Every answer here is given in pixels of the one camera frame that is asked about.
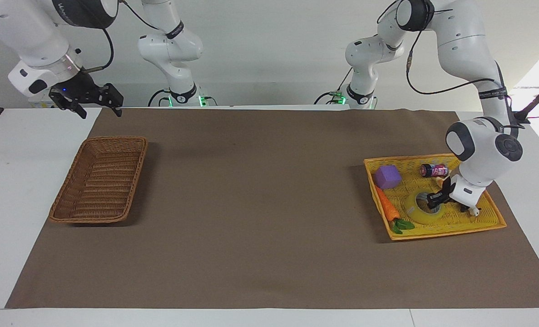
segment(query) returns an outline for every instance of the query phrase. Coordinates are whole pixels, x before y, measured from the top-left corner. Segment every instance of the robotic arm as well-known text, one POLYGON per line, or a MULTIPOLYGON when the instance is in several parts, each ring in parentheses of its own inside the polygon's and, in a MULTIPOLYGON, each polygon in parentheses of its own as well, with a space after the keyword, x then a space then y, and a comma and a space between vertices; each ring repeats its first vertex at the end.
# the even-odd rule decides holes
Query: robotic arm
MULTIPOLYGON (((485 114, 448 129, 446 143, 462 162, 460 173, 446 180, 443 190, 429 195, 429 207, 456 201, 478 215, 477 201, 485 188, 510 170, 523 149, 516 139, 522 127, 508 104, 504 80, 490 54, 474 0, 394 1, 380 17, 377 35, 348 45, 346 60, 354 68, 354 76, 342 87, 342 95, 351 108, 367 107, 378 80, 375 65, 404 53, 402 41, 407 31, 424 30, 437 34, 441 67, 475 85, 485 114)), ((407 72, 411 61, 412 50, 407 72)))
POLYGON ((148 22, 161 33, 138 40, 140 54, 166 76, 174 105, 201 105, 201 88, 184 64, 203 54, 201 39, 184 27, 172 0, 142 0, 148 22))
POLYGON ((95 103, 121 116, 124 98, 112 84, 97 86, 59 24, 105 29, 116 17, 117 0, 0 0, 0 39, 20 57, 9 79, 27 97, 51 87, 62 110, 86 118, 80 104, 95 103))

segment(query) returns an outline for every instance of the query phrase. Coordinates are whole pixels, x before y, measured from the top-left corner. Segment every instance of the yellow plastic tray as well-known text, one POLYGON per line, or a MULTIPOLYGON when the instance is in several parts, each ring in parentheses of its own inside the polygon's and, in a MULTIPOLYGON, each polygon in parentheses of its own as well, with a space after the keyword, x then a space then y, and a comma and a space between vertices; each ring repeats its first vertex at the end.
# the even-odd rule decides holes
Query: yellow plastic tray
POLYGON ((501 213, 495 206, 493 199, 487 193, 483 192, 477 207, 481 209, 479 217, 471 217, 468 212, 461 213, 458 203, 447 203, 446 214, 441 217, 436 223, 430 225, 421 225, 412 221, 406 215, 404 209, 404 201, 409 194, 420 190, 430 190, 437 192, 439 187, 435 182, 435 178, 423 178, 420 175, 419 168, 422 164, 446 164, 450 170, 457 168, 460 161, 453 154, 437 154, 437 155, 421 155, 415 157, 387 157, 365 159, 364 165, 368 173, 368 180, 371 183, 372 198, 376 203, 376 207, 382 216, 384 226, 391 240, 412 240, 417 238, 437 238, 439 236, 466 234, 474 232, 482 232, 484 230, 492 230, 504 228, 507 224, 504 221, 501 213), (415 224, 412 230, 403 230, 403 234, 395 234, 391 230, 391 226, 384 216, 384 212, 380 203, 378 194, 376 193, 373 175, 380 166, 395 165, 400 172, 402 182, 396 188, 383 190, 384 194, 392 202, 398 210, 401 218, 415 224))

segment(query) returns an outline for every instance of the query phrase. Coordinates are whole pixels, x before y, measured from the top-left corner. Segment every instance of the purple cube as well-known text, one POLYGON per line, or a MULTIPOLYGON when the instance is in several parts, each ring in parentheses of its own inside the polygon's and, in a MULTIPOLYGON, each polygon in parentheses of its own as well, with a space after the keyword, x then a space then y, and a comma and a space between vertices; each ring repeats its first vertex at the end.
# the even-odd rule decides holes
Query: purple cube
POLYGON ((400 184, 401 174, 396 166, 382 166, 375 173, 375 183, 381 189, 396 188, 400 184))

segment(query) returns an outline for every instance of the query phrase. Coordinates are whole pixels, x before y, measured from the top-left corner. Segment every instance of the white wall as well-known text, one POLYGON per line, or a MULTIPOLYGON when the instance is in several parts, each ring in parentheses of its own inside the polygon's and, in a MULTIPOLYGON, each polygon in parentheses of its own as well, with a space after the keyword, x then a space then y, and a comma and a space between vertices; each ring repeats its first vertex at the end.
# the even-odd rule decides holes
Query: white wall
MULTIPOLYGON (((539 59, 539 0, 478 0, 488 40, 508 86, 513 86, 539 59)), ((129 3, 143 14, 139 0, 129 3)), ((344 50, 351 41, 376 33, 376 19, 389 0, 177 0, 188 29, 205 44, 205 54, 190 64, 195 79, 222 105, 308 104, 335 89, 348 70, 344 50)), ((101 31, 60 27, 73 46, 83 50, 86 66, 103 64, 109 55, 101 31)), ((114 83, 126 106, 143 106, 166 86, 158 69, 144 62, 136 48, 150 32, 124 6, 109 27, 116 56, 112 66, 93 74, 97 83, 114 83)), ((410 46, 414 33, 405 44, 410 46)), ((1 51, 0 105, 28 103, 6 80, 18 58, 1 51)), ((405 80, 406 57, 381 64, 377 88, 379 107, 478 110, 475 88, 424 96, 405 80)), ((444 73, 437 59, 435 35, 423 33, 417 48, 412 81, 432 91, 460 83, 444 73)))

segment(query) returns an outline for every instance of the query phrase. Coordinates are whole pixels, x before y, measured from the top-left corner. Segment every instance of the brown tabletop covering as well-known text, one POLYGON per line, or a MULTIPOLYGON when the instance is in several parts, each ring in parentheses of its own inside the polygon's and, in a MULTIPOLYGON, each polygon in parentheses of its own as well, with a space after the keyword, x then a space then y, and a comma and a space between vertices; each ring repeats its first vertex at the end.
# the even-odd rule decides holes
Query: brown tabletop covering
POLYGON ((47 222, 7 308, 539 307, 539 259, 508 227, 391 242, 364 158, 446 153, 448 112, 103 110, 144 136, 126 222, 47 222))

